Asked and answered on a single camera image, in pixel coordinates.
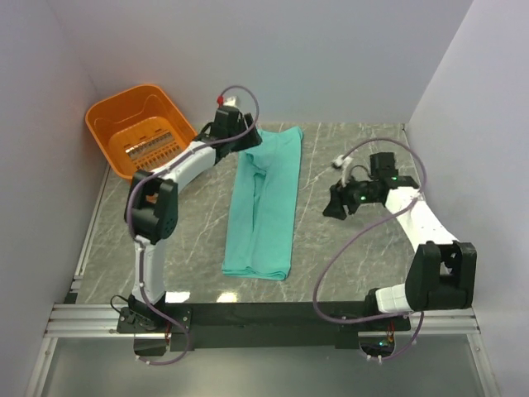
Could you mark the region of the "teal t-shirt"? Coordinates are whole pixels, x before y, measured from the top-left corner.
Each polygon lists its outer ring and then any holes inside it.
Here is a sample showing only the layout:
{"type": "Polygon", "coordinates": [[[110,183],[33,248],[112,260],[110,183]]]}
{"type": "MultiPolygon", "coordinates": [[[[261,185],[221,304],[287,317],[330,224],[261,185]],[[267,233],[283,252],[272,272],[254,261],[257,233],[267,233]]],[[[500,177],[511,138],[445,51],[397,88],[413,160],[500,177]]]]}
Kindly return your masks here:
{"type": "Polygon", "coordinates": [[[285,280],[291,269],[303,132],[260,130],[262,143],[239,153],[222,274],[285,280]]]}

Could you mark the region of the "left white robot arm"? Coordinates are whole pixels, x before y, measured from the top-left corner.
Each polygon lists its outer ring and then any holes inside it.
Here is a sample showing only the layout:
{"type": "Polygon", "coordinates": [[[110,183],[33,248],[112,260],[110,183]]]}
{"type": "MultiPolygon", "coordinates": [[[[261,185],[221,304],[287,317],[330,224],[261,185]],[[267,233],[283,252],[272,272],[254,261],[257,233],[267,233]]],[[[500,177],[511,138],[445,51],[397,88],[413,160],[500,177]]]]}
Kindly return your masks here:
{"type": "Polygon", "coordinates": [[[160,330],[165,321],[165,243],[179,220],[179,194],[227,155],[261,142],[251,114],[221,105],[182,153],[152,171],[133,175],[125,222],[134,241],[136,275],[128,305],[146,332],[160,330]]]}

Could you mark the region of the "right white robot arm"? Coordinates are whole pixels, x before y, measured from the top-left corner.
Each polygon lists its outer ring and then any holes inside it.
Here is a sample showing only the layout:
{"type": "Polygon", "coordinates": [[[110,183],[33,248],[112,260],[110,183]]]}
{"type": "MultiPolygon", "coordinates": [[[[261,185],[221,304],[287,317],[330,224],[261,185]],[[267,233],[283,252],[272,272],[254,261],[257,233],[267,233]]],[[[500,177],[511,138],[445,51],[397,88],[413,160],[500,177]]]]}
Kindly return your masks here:
{"type": "Polygon", "coordinates": [[[363,204],[380,203],[403,229],[414,250],[405,281],[375,289],[366,298],[363,320],[380,330],[392,313],[467,309],[473,303],[477,251],[460,242],[441,224],[427,205],[418,182],[401,175],[392,152],[371,155],[370,175],[357,180],[351,158],[338,158],[333,165],[342,170],[330,187],[330,202],[323,214],[344,220],[363,204]]]}

